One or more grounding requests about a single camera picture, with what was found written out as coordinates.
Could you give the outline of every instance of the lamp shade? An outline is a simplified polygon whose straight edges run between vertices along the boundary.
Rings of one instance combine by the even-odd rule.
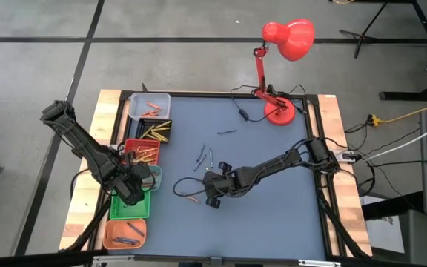
[[[262,31],[265,41],[278,45],[278,50],[289,61],[300,60],[314,43],[314,25],[307,19],[295,19],[287,24],[269,22]]]

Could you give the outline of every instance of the blue table surface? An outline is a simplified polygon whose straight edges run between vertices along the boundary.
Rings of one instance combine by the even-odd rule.
[[[251,119],[264,116],[264,101],[237,102]],[[111,254],[325,260],[313,174],[306,168],[289,168],[267,177],[244,197],[222,197],[219,209],[207,206],[204,194],[196,196],[200,205],[172,191],[183,177],[203,178],[210,165],[208,155],[193,171],[202,144],[204,154],[213,150],[215,171],[219,161],[233,168],[255,166],[307,137],[302,114],[297,113],[290,125],[276,126],[267,119],[246,122],[229,98],[172,97],[170,119],[170,141],[161,145],[159,154],[162,184],[152,193],[146,219],[146,243],[139,249]],[[133,122],[132,138],[136,127]],[[231,129],[237,132],[217,134]],[[202,189],[198,182],[184,182],[179,191]]]

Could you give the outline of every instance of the lamp base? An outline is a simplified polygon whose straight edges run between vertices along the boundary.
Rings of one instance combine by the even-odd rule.
[[[275,105],[272,105],[270,103],[266,103],[265,106],[265,115],[268,115],[269,113],[273,112],[269,116],[266,117],[269,122],[271,122],[274,125],[288,125],[290,124],[294,116],[296,115],[296,108],[294,107],[293,103],[285,98],[277,97],[277,99],[282,100],[288,109],[278,112],[273,112],[277,109]]]

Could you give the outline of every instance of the green plastic bin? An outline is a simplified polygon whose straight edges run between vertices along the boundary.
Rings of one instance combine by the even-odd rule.
[[[111,197],[110,220],[129,220],[129,219],[144,219],[149,217],[151,204],[151,192],[145,192],[145,199],[138,202],[136,205],[126,205],[118,197],[113,194]]]

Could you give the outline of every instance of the white cable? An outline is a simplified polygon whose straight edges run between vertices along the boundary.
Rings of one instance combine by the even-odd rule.
[[[377,155],[375,155],[375,156],[371,156],[371,157],[369,157],[368,159],[366,159],[365,161],[367,162],[367,161],[369,161],[370,159],[374,159],[374,158],[377,158],[377,157],[379,157],[379,156],[383,156],[383,155],[385,155],[385,154],[388,154],[388,153],[390,153],[390,152],[393,152],[393,151],[395,151],[395,150],[398,150],[398,149],[400,149],[400,148],[404,148],[405,146],[407,146],[407,145],[409,145],[409,144],[411,144],[411,143],[413,143],[413,142],[416,142],[417,140],[419,140],[419,139],[423,138],[424,136],[427,136],[427,132],[425,132],[423,135],[421,135],[421,136],[419,136],[419,137],[417,137],[417,138],[415,138],[415,139],[411,140],[410,142],[407,142],[406,144],[402,144],[402,145],[401,145],[401,146],[399,146],[399,147],[392,148],[392,149],[390,149],[390,150],[387,150],[387,151],[382,152],[382,153],[380,153],[380,154],[377,154]]]

